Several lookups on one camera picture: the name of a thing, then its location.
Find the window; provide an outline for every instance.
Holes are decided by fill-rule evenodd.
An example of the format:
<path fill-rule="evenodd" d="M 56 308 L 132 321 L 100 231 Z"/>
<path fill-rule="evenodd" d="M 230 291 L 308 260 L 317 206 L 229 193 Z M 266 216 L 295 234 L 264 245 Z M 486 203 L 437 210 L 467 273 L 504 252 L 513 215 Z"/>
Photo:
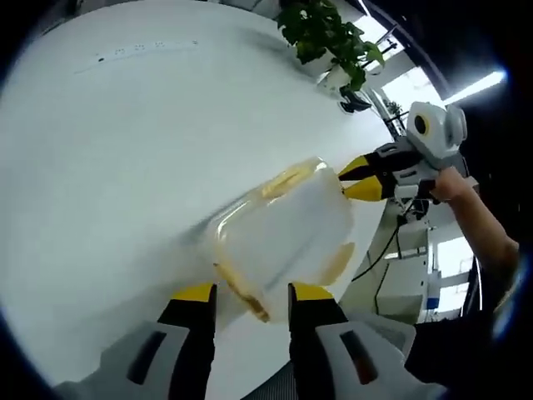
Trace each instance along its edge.
<path fill-rule="evenodd" d="M 361 39 L 365 42 L 376 43 L 379 39 L 383 37 L 383 35 L 387 33 L 387 29 L 385 29 L 374 18 L 368 17 L 367 15 L 359 18 L 357 22 L 354 22 L 354 25 L 356 25 L 359 29 L 365 32 L 363 35 L 361 35 Z M 401 45 L 400 42 L 398 42 L 398 40 L 394 37 L 394 35 L 390 35 L 390 37 L 387 40 L 378 44 L 378 47 L 382 52 L 387 50 L 393 44 L 396 45 L 396 48 L 392 48 L 388 50 L 387 52 L 385 52 L 385 54 L 383 54 L 383 58 L 385 60 L 401 52 L 403 50 L 403 46 Z M 366 66 L 365 69 L 367 71 L 371 71 L 372 69 L 378 66 L 379 64 L 374 61 L 374 62 L 371 62 L 368 66 Z"/>
<path fill-rule="evenodd" d="M 466 273 L 472 268 L 474 254 L 464 237 L 437 244 L 437 266 L 444 278 Z"/>
<path fill-rule="evenodd" d="M 420 67 L 412 68 L 382 89 L 388 99 L 400 104 L 404 111 L 408 111 L 413 102 L 429 102 L 444 108 L 439 93 Z"/>
<path fill-rule="evenodd" d="M 444 287 L 441 289 L 441 299 L 439 307 L 436 309 L 438 313 L 456 310 L 463 307 L 466 298 L 466 291 L 468 290 L 468 282 L 460 285 Z"/>

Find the ceiling light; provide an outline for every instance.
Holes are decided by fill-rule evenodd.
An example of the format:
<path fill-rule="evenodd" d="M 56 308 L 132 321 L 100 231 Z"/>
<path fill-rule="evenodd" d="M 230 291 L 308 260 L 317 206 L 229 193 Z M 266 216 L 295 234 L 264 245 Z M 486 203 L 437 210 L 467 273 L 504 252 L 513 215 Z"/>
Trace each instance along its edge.
<path fill-rule="evenodd" d="M 448 104 L 452 104 L 455 102 L 458 102 L 459 100 L 462 100 L 463 98 L 467 98 L 471 96 L 472 94 L 476 94 L 482 90 L 485 90 L 487 88 L 490 88 L 491 86 L 497 85 L 500 83 L 504 78 L 506 77 L 506 73 L 502 71 L 494 71 L 493 73 L 490 73 L 486 77 L 480 79 L 476 83 L 472 83 L 469 87 L 461 90 L 460 92 L 454 94 L 453 96 L 447 98 L 444 101 L 444 105 L 447 106 Z"/>

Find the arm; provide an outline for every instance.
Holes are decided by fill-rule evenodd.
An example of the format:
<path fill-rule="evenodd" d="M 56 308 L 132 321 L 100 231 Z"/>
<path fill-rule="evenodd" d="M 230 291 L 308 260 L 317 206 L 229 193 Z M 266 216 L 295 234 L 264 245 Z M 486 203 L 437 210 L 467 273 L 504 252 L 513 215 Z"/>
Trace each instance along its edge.
<path fill-rule="evenodd" d="M 507 236 L 476 191 L 454 167 L 441 171 L 431 194 L 450 205 L 472 251 L 487 272 L 509 278 L 518 264 L 518 243 Z"/>

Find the black cable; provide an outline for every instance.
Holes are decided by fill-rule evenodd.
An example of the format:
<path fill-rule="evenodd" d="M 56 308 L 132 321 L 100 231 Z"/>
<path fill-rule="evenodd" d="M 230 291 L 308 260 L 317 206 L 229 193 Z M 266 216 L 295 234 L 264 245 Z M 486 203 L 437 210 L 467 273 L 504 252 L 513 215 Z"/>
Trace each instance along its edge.
<path fill-rule="evenodd" d="M 401 248 L 400 248 L 400 238 L 399 238 L 400 235 L 398 235 L 398 232 L 396 232 L 396 247 L 398 248 L 398 258 L 399 259 L 402 259 L 402 255 L 401 255 Z"/>
<path fill-rule="evenodd" d="M 380 315 L 380 308 L 377 305 L 377 294 L 380 292 L 381 285 L 383 285 L 383 281 L 385 281 L 386 273 L 389 271 L 390 265 L 391 265 L 390 262 L 386 264 L 385 273 L 383 273 L 383 276 L 381 277 L 381 280 L 380 280 L 380 286 L 377 287 L 376 294 L 374 295 L 374 305 L 376 306 L 376 315 Z"/>
<path fill-rule="evenodd" d="M 411 205 L 407 208 L 407 210 L 403 213 L 402 217 L 405 217 L 407 215 L 407 213 L 409 212 L 409 210 L 411 210 L 411 207 L 413 207 L 413 204 L 415 202 L 412 202 Z M 360 279 L 362 277 L 364 277 L 365 275 L 367 275 L 379 262 L 380 260 L 383 258 L 383 256 L 385 255 L 385 252 L 386 250 L 389 248 L 389 246 L 391 245 L 392 243 L 392 239 L 394 239 L 395 235 L 398 234 L 398 231 L 400 230 L 400 223 L 398 223 L 396 225 L 396 229 L 394 230 L 394 232 L 392 233 L 391 235 L 391 238 L 389 239 L 389 241 L 386 243 L 385 247 L 383 248 L 383 251 L 381 252 L 381 254 L 377 257 L 377 259 L 375 260 L 375 262 L 373 262 L 371 264 L 370 267 L 368 267 L 365 271 L 361 272 L 359 275 L 357 275 L 356 277 L 354 277 L 351 281 L 352 282 L 355 282 L 357 279 Z"/>

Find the plant pot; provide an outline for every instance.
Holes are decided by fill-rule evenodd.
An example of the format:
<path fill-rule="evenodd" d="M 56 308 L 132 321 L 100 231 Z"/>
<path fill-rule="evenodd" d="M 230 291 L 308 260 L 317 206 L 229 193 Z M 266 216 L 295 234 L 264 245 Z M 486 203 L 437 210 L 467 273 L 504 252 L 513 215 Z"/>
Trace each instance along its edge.
<path fill-rule="evenodd" d="M 291 47 L 291 50 L 298 68 L 308 77 L 316 79 L 317 81 L 324 73 L 327 73 L 333 67 L 333 62 L 331 62 L 331 60 L 335 56 L 329 50 L 326 50 L 326 54 L 324 54 L 322 57 L 310 62 L 306 62 L 305 64 L 302 64 L 296 57 L 296 47 Z"/>
<path fill-rule="evenodd" d="M 344 72 L 340 65 L 336 65 L 318 83 L 318 87 L 330 96 L 340 97 L 340 89 L 350 83 L 350 75 Z"/>

